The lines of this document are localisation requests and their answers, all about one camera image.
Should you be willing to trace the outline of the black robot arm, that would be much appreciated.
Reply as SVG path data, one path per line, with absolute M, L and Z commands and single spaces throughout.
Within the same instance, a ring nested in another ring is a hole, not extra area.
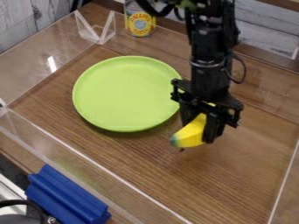
M 173 134 L 171 145 L 190 148 L 211 144 L 225 128 L 237 128 L 243 103 L 231 95 L 230 84 L 242 83 L 233 76 L 233 61 L 239 59 L 233 48 L 239 44 L 235 0 L 137 0 L 155 17 L 170 13 L 186 22 L 191 45 L 191 78 L 173 80 L 171 99 L 181 104 L 182 129 Z

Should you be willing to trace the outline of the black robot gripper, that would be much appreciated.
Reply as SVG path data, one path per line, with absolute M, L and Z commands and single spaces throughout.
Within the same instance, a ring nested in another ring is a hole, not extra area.
M 181 105 L 182 125 L 199 114 L 207 116 L 202 140 L 213 144 L 222 136 L 226 125 L 239 126 L 243 103 L 230 93 L 230 83 L 241 84 L 231 75 L 233 60 L 217 63 L 191 61 L 191 78 L 173 80 L 171 99 Z

